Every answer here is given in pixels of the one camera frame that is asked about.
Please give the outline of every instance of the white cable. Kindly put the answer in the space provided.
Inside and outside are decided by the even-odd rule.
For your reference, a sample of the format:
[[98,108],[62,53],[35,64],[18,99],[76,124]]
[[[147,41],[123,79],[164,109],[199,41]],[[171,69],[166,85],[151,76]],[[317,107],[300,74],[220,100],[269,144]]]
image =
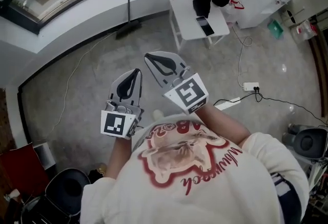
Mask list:
[[78,61],[77,66],[75,67],[75,69],[73,70],[73,72],[71,73],[70,77],[69,77],[68,80],[67,80],[67,83],[66,83],[66,92],[65,92],[65,96],[64,96],[64,107],[63,107],[63,110],[62,110],[62,112],[61,112],[61,114],[60,114],[59,120],[58,120],[58,122],[53,126],[53,128],[52,128],[51,131],[47,134],[47,136],[44,137],[44,138],[42,138],[42,139],[47,138],[47,137],[52,133],[52,131],[55,129],[55,127],[58,126],[58,124],[60,123],[60,121],[61,121],[61,119],[62,119],[62,116],[63,116],[63,113],[64,113],[64,111],[65,111],[65,107],[66,107],[66,97],[67,97],[67,92],[68,92],[68,82],[70,81],[71,77],[73,76],[73,74],[75,73],[76,69],[77,69],[78,66],[80,65],[80,63],[81,63],[83,57],[84,57],[86,54],[90,53],[90,52],[92,51],[92,49],[95,48],[99,43],[101,43],[102,41],[104,41],[105,39],[107,39],[108,37],[110,37],[111,35],[113,35],[114,33],[115,33],[115,32],[113,32],[113,33],[107,35],[105,38],[103,38],[103,39],[101,39],[100,41],[96,42],[96,44],[95,44],[90,50],[88,50],[87,52],[85,52],[85,53],[82,55],[82,57],[81,57],[80,60]]
[[[250,36],[247,36],[247,37],[244,39],[244,42],[242,42],[241,39],[239,38],[238,34],[236,33],[234,27],[232,27],[232,30],[234,30],[235,35],[237,36],[238,40],[239,40],[239,41],[241,42],[241,44],[242,44],[242,46],[241,46],[241,51],[240,51],[240,56],[239,56],[239,65],[238,65],[238,84],[239,84],[239,86],[240,86],[241,88],[243,88],[243,86],[242,86],[242,85],[240,84],[240,82],[239,82],[241,55],[242,55],[242,52],[243,52],[243,50],[244,50],[244,46],[246,46],[246,47],[250,47],[250,46],[252,45],[252,43],[253,43],[253,39],[252,39]],[[251,40],[251,42],[250,42],[249,45],[246,45],[246,44],[245,44],[245,42],[246,42],[247,39],[250,39],[250,40]]]

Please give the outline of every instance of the broom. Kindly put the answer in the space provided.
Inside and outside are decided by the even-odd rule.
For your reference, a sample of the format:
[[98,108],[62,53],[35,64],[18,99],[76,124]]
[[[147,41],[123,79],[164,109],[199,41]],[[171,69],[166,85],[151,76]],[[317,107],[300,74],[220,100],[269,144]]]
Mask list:
[[130,0],[128,0],[128,22],[116,31],[116,39],[121,39],[141,27],[138,20],[131,21]]

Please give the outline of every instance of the sleeve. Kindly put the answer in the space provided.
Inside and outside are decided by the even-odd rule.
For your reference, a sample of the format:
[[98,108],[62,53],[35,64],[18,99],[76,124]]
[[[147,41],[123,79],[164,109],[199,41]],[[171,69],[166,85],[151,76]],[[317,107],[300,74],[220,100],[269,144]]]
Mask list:
[[303,218],[309,201],[309,183],[301,166],[285,145],[270,135],[254,133],[245,141],[242,149],[255,156],[270,174],[279,173],[293,185],[301,203]]
[[101,224],[104,222],[101,208],[114,184],[114,179],[103,177],[94,184],[84,187],[81,201],[81,224]]

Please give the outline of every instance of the forearm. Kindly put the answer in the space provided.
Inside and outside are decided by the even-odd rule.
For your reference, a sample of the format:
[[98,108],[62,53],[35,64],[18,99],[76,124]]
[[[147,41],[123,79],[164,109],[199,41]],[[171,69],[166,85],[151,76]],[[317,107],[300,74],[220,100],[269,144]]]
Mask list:
[[211,104],[206,104],[196,111],[204,124],[215,134],[241,145],[251,134],[241,123],[224,114]]
[[123,166],[130,159],[130,156],[131,140],[116,138],[114,148],[107,165],[105,177],[116,179]]

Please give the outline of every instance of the white t-shirt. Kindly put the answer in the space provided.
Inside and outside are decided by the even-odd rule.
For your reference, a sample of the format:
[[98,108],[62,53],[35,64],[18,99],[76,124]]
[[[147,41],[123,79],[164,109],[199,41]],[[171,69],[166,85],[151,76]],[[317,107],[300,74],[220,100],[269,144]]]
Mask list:
[[308,181],[278,140],[255,133],[241,149],[190,116],[166,120],[145,132],[117,180],[85,186],[80,223],[283,223],[271,173],[292,183],[303,217]]

